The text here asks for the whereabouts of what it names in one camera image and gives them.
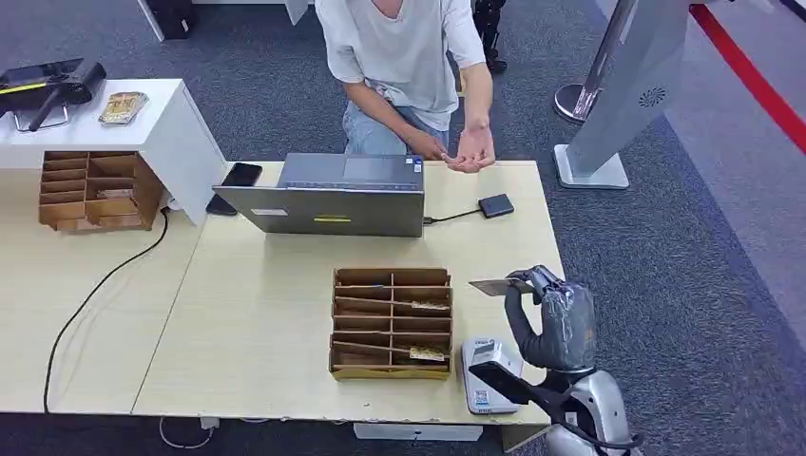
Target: floor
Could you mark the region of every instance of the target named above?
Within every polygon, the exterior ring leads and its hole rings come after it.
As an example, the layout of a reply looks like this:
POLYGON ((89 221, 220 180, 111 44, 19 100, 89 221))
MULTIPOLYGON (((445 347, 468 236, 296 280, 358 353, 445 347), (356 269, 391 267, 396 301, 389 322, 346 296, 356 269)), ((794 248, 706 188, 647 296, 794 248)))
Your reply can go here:
MULTIPOLYGON (((84 3, 29 0, 0 17, 0 67, 83 55, 104 62, 110 78, 182 77, 233 160, 342 150, 344 97, 313 14, 291 28, 275 7, 205 7, 192 39, 159 44, 136 2, 84 3), (48 26, 32 33, 31 24, 48 26)), ((795 186, 806 157, 692 26, 687 89, 623 152, 630 189, 559 187, 550 151, 575 128, 549 100, 587 73, 608 8, 605 0, 507 2, 499 47, 509 71, 496 79, 491 112, 496 149, 502 160, 540 167, 566 274, 598 299, 597 361, 619 380, 632 426, 647 434, 645 454, 806 454, 806 311, 797 302, 806 295, 797 280, 806 201, 795 186)), ((803 50, 768 50, 802 43, 806 24, 765 0, 714 9, 806 116, 803 50), (748 24, 764 32, 741 29, 748 24)), ((0 415, 0 452, 173 453, 156 423, 0 415)), ((193 426, 169 423, 188 443, 203 437, 193 426)), ((228 421, 198 454, 500 454, 496 434, 486 429, 475 445, 379 443, 357 441, 348 426, 228 421)), ((545 451, 536 443, 521 453, 545 451)))

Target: man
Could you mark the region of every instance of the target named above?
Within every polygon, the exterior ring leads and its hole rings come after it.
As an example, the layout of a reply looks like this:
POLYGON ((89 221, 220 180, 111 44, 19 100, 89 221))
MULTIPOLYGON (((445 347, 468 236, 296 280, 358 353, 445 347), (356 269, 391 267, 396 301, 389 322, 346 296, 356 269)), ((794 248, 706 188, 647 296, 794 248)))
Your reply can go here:
POLYGON ((317 0, 328 67, 350 100, 345 153, 414 153, 475 173, 495 162, 492 79, 470 0, 317 0), (459 106, 450 51, 464 80, 465 129, 448 156, 459 106))

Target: yellow sticker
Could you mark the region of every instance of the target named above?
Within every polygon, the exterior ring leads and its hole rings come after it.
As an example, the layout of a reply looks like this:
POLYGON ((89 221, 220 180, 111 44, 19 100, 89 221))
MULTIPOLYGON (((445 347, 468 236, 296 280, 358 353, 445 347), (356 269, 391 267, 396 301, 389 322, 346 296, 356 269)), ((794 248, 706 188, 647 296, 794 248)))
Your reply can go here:
POLYGON ((42 88, 44 86, 45 83, 40 83, 40 84, 28 84, 28 85, 20 85, 18 87, 4 88, 3 90, 0 90, 0 95, 5 95, 7 93, 13 93, 13 92, 22 92, 23 90, 32 90, 34 88, 42 88))
POLYGON ((445 355, 442 352, 423 347, 411 347, 409 349, 409 357, 411 359, 422 359, 425 361, 445 361, 445 355))
POLYGON ((350 223, 352 220, 349 218, 325 218, 325 217, 314 217, 314 221, 322 221, 322 222, 334 222, 334 223, 350 223))

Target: white t-shirt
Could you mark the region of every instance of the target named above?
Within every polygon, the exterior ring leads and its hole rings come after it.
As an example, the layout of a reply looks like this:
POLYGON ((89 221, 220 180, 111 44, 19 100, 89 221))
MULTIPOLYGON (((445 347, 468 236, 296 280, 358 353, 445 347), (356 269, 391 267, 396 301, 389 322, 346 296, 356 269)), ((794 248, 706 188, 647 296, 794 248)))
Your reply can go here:
POLYGON ((427 125, 448 130, 459 106, 449 50, 459 68, 485 62, 470 0, 403 0, 397 17, 372 0, 317 0, 328 67, 345 83, 364 82, 427 125))

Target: white cable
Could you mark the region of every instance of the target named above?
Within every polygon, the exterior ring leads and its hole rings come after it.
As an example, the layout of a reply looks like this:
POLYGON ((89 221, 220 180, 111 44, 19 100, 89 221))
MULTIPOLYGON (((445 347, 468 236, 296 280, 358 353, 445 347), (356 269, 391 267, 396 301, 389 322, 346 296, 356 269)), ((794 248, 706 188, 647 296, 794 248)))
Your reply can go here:
POLYGON ((174 448, 178 448, 178 449, 197 449, 197 448, 201 448, 201 447, 204 447, 205 445, 207 445, 207 443, 210 442, 210 439, 213 438, 213 430, 215 428, 211 427, 210 429, 208 429, 210 433, 207 434, 207 438, 204 439, 204 442, 201 442, 198 445, 179 445, 179 444, 175 444, 175 443, 169 441, 167 439, 167 437, 165 437, 165 432, 163 431, 163 422, 164 421, 165 421, 165 417, 161 416, 160 417, 160 437, 163 438, 163 442, 165 442, 165 444, 168 445, 169 447, 174 447, 174 448))

